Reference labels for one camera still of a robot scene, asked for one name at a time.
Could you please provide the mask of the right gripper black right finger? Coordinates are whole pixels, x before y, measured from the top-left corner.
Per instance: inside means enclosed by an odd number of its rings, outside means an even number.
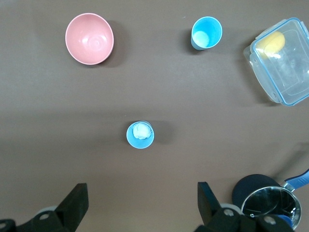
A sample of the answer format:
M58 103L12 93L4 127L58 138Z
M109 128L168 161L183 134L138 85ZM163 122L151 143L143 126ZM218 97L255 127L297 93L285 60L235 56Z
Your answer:
M207 182L197 184L197 204L203 224L194 232L295 232L279 216L251 218L230 207L221 207Z

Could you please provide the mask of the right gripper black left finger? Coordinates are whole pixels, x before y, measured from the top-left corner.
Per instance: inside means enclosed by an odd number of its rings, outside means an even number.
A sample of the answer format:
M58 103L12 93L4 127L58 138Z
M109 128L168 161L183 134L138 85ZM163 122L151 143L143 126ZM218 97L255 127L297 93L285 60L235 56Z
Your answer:
M55 209L45 209L22 225L1 219L0 232L76 232L87 211L87 184L79 183Z

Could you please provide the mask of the blue cup with white wad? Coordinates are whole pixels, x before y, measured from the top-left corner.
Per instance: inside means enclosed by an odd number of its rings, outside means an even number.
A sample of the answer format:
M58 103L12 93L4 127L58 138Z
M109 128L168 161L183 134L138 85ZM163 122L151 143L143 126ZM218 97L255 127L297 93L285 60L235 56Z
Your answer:
M149 147L155 138L154 130L148 121L137 121L132 123L126 131L128 143L136 149Z

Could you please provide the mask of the glass lid with blue knob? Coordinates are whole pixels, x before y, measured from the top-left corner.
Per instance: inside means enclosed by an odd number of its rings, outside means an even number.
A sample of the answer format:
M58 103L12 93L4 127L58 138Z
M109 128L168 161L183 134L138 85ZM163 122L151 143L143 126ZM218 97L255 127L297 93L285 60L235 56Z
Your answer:
M301 220L301 204L291 191L283 187L263 187L244 200L243 214L254 217L275 215L296 229Z

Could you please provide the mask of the clear container with blue seal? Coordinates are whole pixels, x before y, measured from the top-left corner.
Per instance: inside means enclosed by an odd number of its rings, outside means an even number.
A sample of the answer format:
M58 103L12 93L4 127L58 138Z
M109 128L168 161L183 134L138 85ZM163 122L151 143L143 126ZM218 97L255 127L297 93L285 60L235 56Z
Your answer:
M255 45L275 31L284 34L285 46L279 58L263 59ZM293 106L309 97L309 31L303 21L295 17L280 21L258 35L243 53L273 102Z

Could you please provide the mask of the pink bowl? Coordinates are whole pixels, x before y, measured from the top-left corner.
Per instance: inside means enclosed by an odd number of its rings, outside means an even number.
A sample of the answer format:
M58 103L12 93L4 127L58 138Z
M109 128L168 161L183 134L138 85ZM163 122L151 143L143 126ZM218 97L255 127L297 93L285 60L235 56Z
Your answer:
M83 13L68 24L65 43L76 61L85 65L97 65L111 55L114 34L103 17L95 13Z

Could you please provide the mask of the yellow sponge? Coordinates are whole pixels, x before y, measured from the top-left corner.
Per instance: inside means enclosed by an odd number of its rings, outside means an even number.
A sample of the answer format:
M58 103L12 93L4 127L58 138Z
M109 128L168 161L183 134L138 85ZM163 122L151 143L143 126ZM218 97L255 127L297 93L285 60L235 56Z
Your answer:
M263 59L279 58L279 52L285 46L285 36L279 31L275 31L256 43L255 49Z

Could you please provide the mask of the empty blue cup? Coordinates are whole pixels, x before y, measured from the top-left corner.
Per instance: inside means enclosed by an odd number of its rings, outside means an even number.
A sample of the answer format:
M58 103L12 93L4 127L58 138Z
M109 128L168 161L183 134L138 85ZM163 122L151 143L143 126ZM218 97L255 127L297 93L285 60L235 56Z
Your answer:
M219 20L205 16L198 19L191 29L191 45L195 50L203 51L215 47L222 35L223 28Z

